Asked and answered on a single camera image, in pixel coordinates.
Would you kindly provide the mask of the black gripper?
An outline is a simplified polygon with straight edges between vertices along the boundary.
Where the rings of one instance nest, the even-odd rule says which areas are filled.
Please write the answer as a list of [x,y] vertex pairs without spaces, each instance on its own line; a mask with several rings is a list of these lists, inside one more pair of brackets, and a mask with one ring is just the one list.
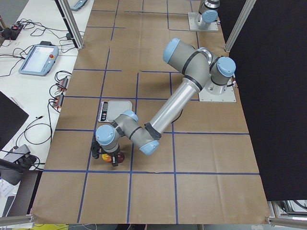
[[104,150],[103,148],[101,148],[101,149],[102,149],[102,150],[101,150],[101,153],[102,153],[102,154],[108,154],[108,155],[110,155],[111,157],[113,157],[113,162],[111,163],[112,166],[116,167],[116,166],[119,165],[119,163],[118,163],[118,153],[119,153],[119,151],[120,151],[119,146],[118,146],[117,148],[115,148],[114,150],[109,151],[109,152],[107,152],[107,151]]

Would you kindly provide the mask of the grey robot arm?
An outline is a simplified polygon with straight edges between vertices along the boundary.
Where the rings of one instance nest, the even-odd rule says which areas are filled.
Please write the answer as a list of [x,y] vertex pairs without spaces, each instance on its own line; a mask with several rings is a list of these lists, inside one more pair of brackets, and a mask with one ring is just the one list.
[[208,27],[218,19],[219,0],[201,0],[199,6],[199,23],[202,27]]
[[153,154],[163,131],[176,120],[187,102],[203,90],[213,95],[222,94],[236,70],[231,58],[219,57],[204,47],[195,49],[178,38],[171,39],[167,44],[163,60],[183,75],[180,86],[144,126],[138,124],[138,117],[132,110],[126,110],[110,124],[97,128],[91,145],[93,158],[106,154],[109,162],[118,166],[118,139],[123,136],[128,137],[145,155]]

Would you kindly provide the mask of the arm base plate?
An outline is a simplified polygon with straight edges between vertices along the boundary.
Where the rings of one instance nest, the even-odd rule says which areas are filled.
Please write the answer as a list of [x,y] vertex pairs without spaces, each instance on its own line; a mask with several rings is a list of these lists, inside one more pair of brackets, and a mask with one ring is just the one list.
[[217,85],[209,78],[205,87],[199,93],[199,101],[209,103],[235,103],[236,97],[232,79],[229,78],[225,85]]
[[203,14],[189,12],[189,30],[195,32],[218,32],[217,26],[218,12],[209,10]]

